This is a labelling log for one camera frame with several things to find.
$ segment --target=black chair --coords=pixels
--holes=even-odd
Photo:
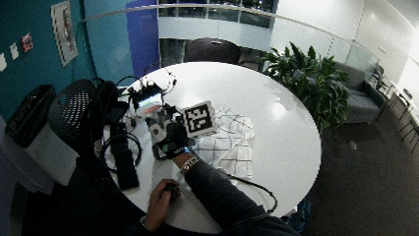
[[[405,127],[407,127],[408,125],[411,125],[412,128],[411,128],[411,130],[405,133],[405,135],[403,136],[402,140],[404,140],[404,138],[405,138],[412,132],[415,132],[415,133],[413,133],[413,137],[411,138],[411,140],[409,140],[409,142],[408,142],[408,143],[411,144],[412,141],[413,141],[413,139],[415,139],[415,137],[416,137],[417,134],[419,134],[419,124],[417,124],[417,122],[416,122],[413,119],[411,119],[411,120],[408,121],[408,123],[403,126],[403,128],[400,129],[400,132],[405,129]],[[417,138],[417,140],[416,140],[416,144],[415,144],[412,150],[409,151],[411,153],[412,153],[413,150],[416,149],[417,143],[419,143],[419,138]]]
[[[388,89],[388,85],[383,82],[383,67],[376,65],[376,69],[372,73],[372,77],[376,79],[376,90]]]
[[[185,62],[211,61],[237,65],[238,46],[226,40],[203,37],[191,40],[185,48]]]
[[[86,127],[94,92],[92,81],[76,81],[58,93],[48,111],[48,124],[53,132],[80,156],[94,153]]]

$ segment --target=hand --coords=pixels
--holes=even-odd
[[[165,187],[167,184],[174,184],[175,186],[179,185],[179,183],[171,179],[161,180],[149,197],[145,227],[150,232],[155,232],[158,230],[167,216],[169,203],[171,199],[171,192],[165,191]]]
[[[146,118],[145,122],[159,149],[171,159],[185,152],[183,147],[189,141],[186,128],[177,122],[173,122],[169,116],[159,116],[158,119],[161,119],[159,122]]]

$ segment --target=potted plant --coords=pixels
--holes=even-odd
[[[312,46],[304,55],[291,43],[280,53],[271,48],[262,60],[270,63],[263,74],[280,83],[298,97],[308,110],[316,129],[338,128],[348,116],[348,93],[343,82],[347,74],[335,67],[334,57],[316,58]]]

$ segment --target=chair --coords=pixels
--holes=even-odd
[[[376,88],[366,81],[366,72],[336,63],[336,68],[348,75],[344,83],[348,92],[348,119],[346,123],[372,122],[383,112],[386,99]]]
[[[411,128],[411,130],[405,133],[405,135],[403,136],[402,140],[404,140],[404,138],[411,134],[411,132],[415,132],[413,137],[411,138],[411,140],[409,140],[409,142],[408,142],[408,143],[411,144],[412,141],[413,141],[413,139],[415,139],[415,137],[416,137],[417,134],[419,134],[419,124],[417,124],[417,122],[416,122],[416,120],[415,120],[413,118],[409,119],[408,123],[407,123],[407,124],[403,126],[403,128],[400,129],[400,132],[405,129],[405,127],[407,127],[408,125],[411,125],[412,128]],[[412,153],[413,150],[416,149],[417,143],[419,143],[419,138],[417,138],[417,140],[416,140],[416,144],[415,144],[412,150],[409,151],[411,153]]]
[[[239,60],[238,46],[217,38],[191,40],[185,48],[185,62],[211,61],[237,65]]]
[[[388,85],[383,82],[383,67],[376,65],[376,69],[372,73],[372,77],[376,79],[376,90],[379,89],[388,89]]]
[[[58,93],[48,111],[48,124],[80,156],[90,155],[90,142],[84,121],[96,87],[89,80],[78,80]]]

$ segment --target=framed picture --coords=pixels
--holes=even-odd
[[[69,1],[54,4],[50,7],[50,19],[57,53],[64,67],[78,55],[70,22]]]

